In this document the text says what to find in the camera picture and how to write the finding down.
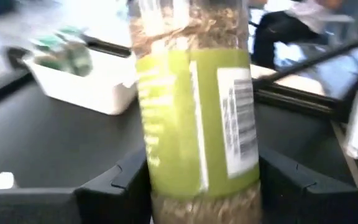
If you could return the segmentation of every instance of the black pants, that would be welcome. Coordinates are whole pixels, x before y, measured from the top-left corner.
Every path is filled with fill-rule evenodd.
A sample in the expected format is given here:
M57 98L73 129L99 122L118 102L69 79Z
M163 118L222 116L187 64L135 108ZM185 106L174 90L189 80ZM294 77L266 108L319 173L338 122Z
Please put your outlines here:
M263 16L255 32L253 62L256 65L275 69L274 43L312 39L318 36L297 18L285 12L271 12Z

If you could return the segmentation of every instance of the seeds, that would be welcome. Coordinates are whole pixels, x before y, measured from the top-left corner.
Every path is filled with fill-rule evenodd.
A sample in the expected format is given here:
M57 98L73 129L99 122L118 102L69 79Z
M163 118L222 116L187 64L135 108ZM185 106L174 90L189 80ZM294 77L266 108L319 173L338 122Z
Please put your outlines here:
M259 224L260 184L223 198L181 201L152 193L155 224Z
M154 19L162 21L162 25L158 31L154 29L155 35L148 34L147 29L156 26L156 22L150 24L141 17L131 20L132 49L138 58L164 50L247 48L247 16L231 8L207 10L193 6L188 11L187 25L181 27L169 7L163 8L160 16L156 15Z

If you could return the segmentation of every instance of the green package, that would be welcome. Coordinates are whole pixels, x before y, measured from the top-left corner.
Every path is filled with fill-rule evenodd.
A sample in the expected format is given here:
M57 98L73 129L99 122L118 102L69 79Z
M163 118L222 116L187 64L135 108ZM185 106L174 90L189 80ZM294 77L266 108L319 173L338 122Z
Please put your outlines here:
M65 41L74 73L79 76L87 76L93 69L91 54L86 42L81 38L82 30L73 26L59 29L57 36Z
M136 69L153 191L220 197L259 180L246 51L172 50Z
M34 62L44 67L63 72L73 73L73 69L66 50L63 48L62 39L54 35L46 35L32 41Z

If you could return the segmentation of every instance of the person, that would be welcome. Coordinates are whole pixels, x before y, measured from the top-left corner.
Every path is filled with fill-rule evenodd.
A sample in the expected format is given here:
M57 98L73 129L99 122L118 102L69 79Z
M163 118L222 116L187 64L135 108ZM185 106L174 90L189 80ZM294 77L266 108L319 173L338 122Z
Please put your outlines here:
M264 15L255 31L253 63L275 70L274 43L317 38L324 32L325 22L321 18L341 4L342 0L304 0L287 11Z

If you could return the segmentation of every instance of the green label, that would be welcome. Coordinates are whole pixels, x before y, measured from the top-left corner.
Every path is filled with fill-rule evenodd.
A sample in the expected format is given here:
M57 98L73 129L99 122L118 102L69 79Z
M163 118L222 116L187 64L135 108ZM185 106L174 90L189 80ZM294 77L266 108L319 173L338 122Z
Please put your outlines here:
M232 80L231 72L251 81L247 52L235 49L171 51L146 56L138 60L136 68L153 190L182 198L200 194L218 197L242 190L259 179L256 144L250 146L255 138L247 140L247 147L255 153L251 160L247 158L246 164L242 163L246 166L236 161L233 163L238 165L231 165L231 159L240 155L230 156L230 150L239 150L239 146L245 144L236 143L237 148L231 147L231 143L240 142L240 127L236 124L237 131L230 133L237 134L228 134L225 125L231 124L223 115L231 111L224 109L224 105L230 108L231 104L221 100L222 94L219 94L225 90L220 79L227 75L228 80ZM243 118L252 116L248 118L252 122L247 128L254 133L253 108L245 115ZM236 166L240 167L238 172L234 170Z

